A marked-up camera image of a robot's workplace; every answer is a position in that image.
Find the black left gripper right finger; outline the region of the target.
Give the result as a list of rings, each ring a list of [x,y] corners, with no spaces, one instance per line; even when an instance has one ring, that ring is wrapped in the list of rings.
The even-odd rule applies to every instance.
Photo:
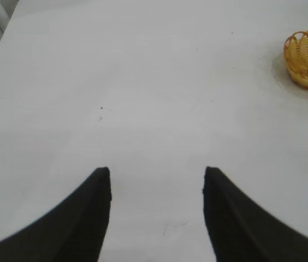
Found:
[[[203,214],[217,261],[308,261],[308,237],[260,207],[219,168],[205,169]]]

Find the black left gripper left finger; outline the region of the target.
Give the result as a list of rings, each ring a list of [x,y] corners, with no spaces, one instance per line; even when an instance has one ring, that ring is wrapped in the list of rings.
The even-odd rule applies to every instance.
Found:
[[[111,200],[110,170],[97,168],[48,213],[0,240],[0,261],[97,261]]]

